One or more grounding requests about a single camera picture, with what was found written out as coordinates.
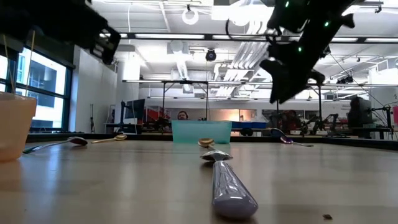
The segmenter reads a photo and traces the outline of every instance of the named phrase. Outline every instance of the security camera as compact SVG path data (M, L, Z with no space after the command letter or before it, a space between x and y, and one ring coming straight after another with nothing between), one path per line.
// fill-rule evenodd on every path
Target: security camera
M206 61L212 62L212 61L216 60L216 58L217 58L217 54L214 51L214 49L208 49L207 54L206 54Z
M382 10L381 6L378 6L377 9L374 10L374 13L380 13Z

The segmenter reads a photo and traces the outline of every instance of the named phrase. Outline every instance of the translucent plastic bin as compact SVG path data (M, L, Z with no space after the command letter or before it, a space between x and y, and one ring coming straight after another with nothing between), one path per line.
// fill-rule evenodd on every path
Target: translucent plastic bin
M35 112L36 99L0 92L0 162L21 156Z
M230 121L172 121L173 142L194 143L201 138L212 138L217 144L229 144Z

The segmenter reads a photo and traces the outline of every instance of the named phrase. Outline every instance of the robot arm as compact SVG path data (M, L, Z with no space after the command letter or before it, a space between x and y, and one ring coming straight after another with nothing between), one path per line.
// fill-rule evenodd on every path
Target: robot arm
M341 26L354 28L353 15L342 16L354 2L364 0L275 0L267 27L281 35L280 28L301 33L298 41L278 44L268 37L269 57L260 67L272 76L270 102L283 103L307 87L312 78L321 85L325 76L313 69L318 59L330 53L332 38Z
M25 42L29 31L36 29L55 40L89 49L105 64L112 63L121 39L84 0L3 0L0 23L0 33L17 40ZM101 33L107 33L107 38L100 38Z

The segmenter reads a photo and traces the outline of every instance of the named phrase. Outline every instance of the computer monitor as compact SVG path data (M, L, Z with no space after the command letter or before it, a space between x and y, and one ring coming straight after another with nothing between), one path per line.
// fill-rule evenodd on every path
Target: computer monitor
M124 118L125 119L137 118L138 121L142 121L144 118L144 108L145 108L145 99L127 101L126 113L124 114Z

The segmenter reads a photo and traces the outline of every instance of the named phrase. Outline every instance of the spoon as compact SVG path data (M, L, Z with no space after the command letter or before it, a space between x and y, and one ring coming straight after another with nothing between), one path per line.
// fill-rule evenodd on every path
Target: spoon
M233 158L228 153L215 149L213 147L214 140L212 140L212 139L199 139L198 145L200 147L204 147L206 149L211 150L210 152L206 152L200 156L202 159L204 159L206 161L224 161L224 160L229 160L229 159Z
M293 139L290 139L286 136L281 136L280 140L286 144L296 144L296 145L304 146L304 147L313 147L313 145L306 145L306 144L301 144L301 143L295 142L295 141L293 141Z
M92 141L91 143L95 144L95 143L102 143L102 142L109 142L109 141L123 141L126 138L127 138L127 136L125 134L119 134L111 139L102 139L102 140Z
M78 144L78 145L81 145L81 146L85 146L88 143L86 139L83 139L81 137L69 137L66 141L62 141L62 142L56 142L56 143L51 143L51 144L46 144L46 145L41 145L41 146L28 147L28 148L23 150L23 153L24 154L29 154L29 153L31 153L33 151L37 151L37 150L43 149L45 147L54 146L54 145L57 145L57 144L63 144L63 143L67 143L67 142L71 142L71 143Z
M214 146L214 140L212 140L212 139L208 139L208 138L199 139L198 145L199 145L200 147L204 147L204 148L207 148L207 149L209 149L209 150L215 150L215 149L213 148L213 146Z
M227 218L246 219L258 209L258 204L243 183L239 180L232 168L225 160L232 159L228 153L215 150L212 139L200 139L201 147L212 148L201 158L215 161L213 164L213 209Z

